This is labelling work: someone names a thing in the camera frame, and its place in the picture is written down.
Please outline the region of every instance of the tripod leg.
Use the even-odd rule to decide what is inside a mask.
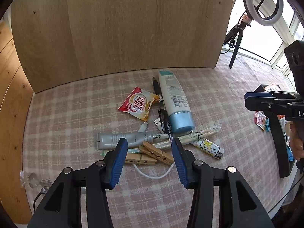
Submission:
[[[232,57],[231,57],[231,60],[230,60],[230,63],[229,63],[229,68],[230,69],[232,68],[235,57],[237,56],[237,53],[239,51],[240,44],[241,44],[241,41],[242,41],[242,38],[243,38],[243,32],[244,32],[244,30],[242,28],[240,28],[239,36],[237,38],[237,43],[235,44],[235,48],[234,48],[234,51],[233,51],[233,54],[232,54]]]

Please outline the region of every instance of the small creamer packet in tray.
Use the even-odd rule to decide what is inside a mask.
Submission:
[[[118,110],[130,113],[146,122],[152,104],[158,100],[158,95],[135,87]]]

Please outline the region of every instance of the checkered tablecloth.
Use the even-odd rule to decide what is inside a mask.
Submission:
[[[212,167],[235,166],[269,211],[285,194],[288,178],[280,179],[278,161],[271,133],[254,124],[254,112],[244,106],[244,94],[260,84],[279,84],[290,90],[282,73],[250,58],[238,56],[229,69],[231,54],[221,55],[215,69],[173,68],[187,96],[197,130],[221,125],[210,138],[225,149],[216,160],[198,148],[186,146],[197,159]],[[88,167],[101,159],[94,148],[98,132],[137,131],[142,121],[118,111],[118,107],[138,86],[153,92],[152,77],[158,70],[130,71],[75,81],[51,88],[33,96],[23,141],[23,169],[39,178],[54,181],[63,168]],[[157,107],[150,111],[148,131],[157,132],[153,123]],[[139,167],[157,176],[168,166]],[[40,188],[26,187],[29,204]],[[125,165],[120,182],[107,191],[114,227],[186,227],[192,190],[184,189],[176,168],[160,180],[139,175],[133,166]],[[218,226],[218,189],[214,192],[213,227]],[[85,200],[82,196],[82,222],[86,224]]]

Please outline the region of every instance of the person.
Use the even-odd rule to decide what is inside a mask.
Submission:
[[[290,124],[291,136],[289,146],[292,154],[297,161],[304,158],[303,141],[298,137],[298,132],[295,124]]]

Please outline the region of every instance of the tablecloth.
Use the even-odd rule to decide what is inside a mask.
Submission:
[[[186,146],[197,159],[212,167],[235,166],[252,187],[265,209],[285,194],[288,178],[280,179],[271,133],[254,124],[254,112],[244,106],[244,94],[260,84],[276,83],[291,90],[282,73],[248,57],[240,56],[229,69],[231,54],[221,55],[215,69],[172,68],[187,96],[197,130],[220,125],[211,141],[224,148],[216,160],[198,148]],[[23,170],[54,181],[67,166],[74,170],[100,160],[95,150],[98,132],[137,131],[142,121],[118,111],[118,107],[138,86],[153,92],[152,77],[159,69],[108,74],[71,82],[34,94],[28,111],[23,140]],[[149,115],[148,131],[157,132],[153,121],[157,107]],[[139,166],[146,174],[163,174],[168,166]],[[218,226],[219,194],[214,188],[213,227]],[[40,188],[26,187],[29,204]],[[184,228],[193,190],[184,189],[176,168],[163,179],[139,175],[125,165],[120,182],[107,191],[114,227]],[[82,195],[82,225],[87,227],[85,196]]]

